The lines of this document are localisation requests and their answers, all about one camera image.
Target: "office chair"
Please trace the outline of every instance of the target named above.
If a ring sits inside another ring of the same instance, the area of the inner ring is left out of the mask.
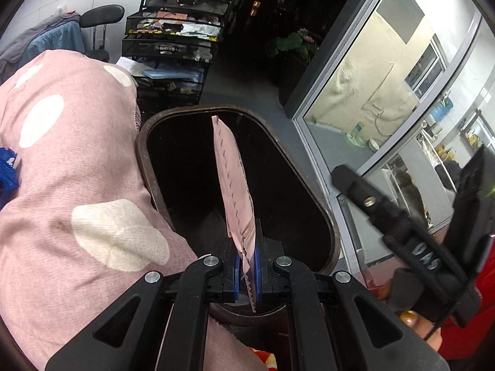
[[[110,61],[110,54],[105,50],[106,26],[110,23],[117,23],[124,17],[124,7],[121,5],[104,5],[93,8],[81,15],[79,26],[81,28],[93,28],[93,49],[84,53],[88,58],[103,61]],[[96,28],[99,25],[105,25],[103,28],[103,44],[96,49]]]

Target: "screw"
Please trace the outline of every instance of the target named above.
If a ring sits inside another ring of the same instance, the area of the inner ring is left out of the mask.
[[[219,262],[220,262],[220,260],[217,257],[214,257],[213,255],[210,255],[209,257],[206,257],[205,259],[203,259],[203,263],[207,267],[214,267],[214,266],[218,265]]]
[[[370,206],[373,206],[376,203],[376,198],[375,197],[368,197],[364,200],[364,205],[366,208],[369,208]]]
[[[340,283],[348,283],[351,281],[351,275],[349,275],[347,272],[340,271],[337,272],[337,274],[335,275],[335,279],[337,279],[337,282]]]
[[[160,274],[158,272],[155,272],[155,271],[148,272],[146,274],[146,276],[144,277],[144,279],[148,283],[156,283],[156,282],[158,282],[160,280]]]
[[[276,262],[281,267],[288,267],[292,263],[292,259],[289,257],[278,257]]]

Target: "glass door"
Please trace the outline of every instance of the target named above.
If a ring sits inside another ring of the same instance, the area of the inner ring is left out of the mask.
[[[495,122],[494,67],[495,37],[471,0],[363,4],[294,117],[351,272],[391,254],[335,191],[330,171],[340,164],[354,168],[441,235],[452,215],[456,177],[475,151],[469,141],[495,142],[489,125],[490,118]],[[480,108],[486,115],[474,119]]]

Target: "pink cloth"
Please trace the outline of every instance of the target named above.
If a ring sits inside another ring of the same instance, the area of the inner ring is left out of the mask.
[[[0,86],[0,115],[2,143],[21,158],[21,186],[0,211],[0,314],[42,370],[147,271],[180,272],[196,256],[144,187],[123,69],[47,51]],[[264,365],[210,321],[204,369]]]
[[[234,240],[243,260],[244,280],[251,307],[255,312],[256,291],[252,289],[253,272],[249,272],[251,269],[254,271],[252,260],[256,246],[256,225],[251,194],[249,194],[248,182],[234,134],[218,116],[213,116],[211,120],[227,232]]]

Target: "orange cloth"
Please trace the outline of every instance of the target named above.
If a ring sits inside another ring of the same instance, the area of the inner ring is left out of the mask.
[[[268,369],[268,371],[277,371],[277,360],[272,353],[255,350],[251,347],[249,347],[249,350],[251,350],[255,355],[258,356],[263,364],[266,365],[266,369]]]

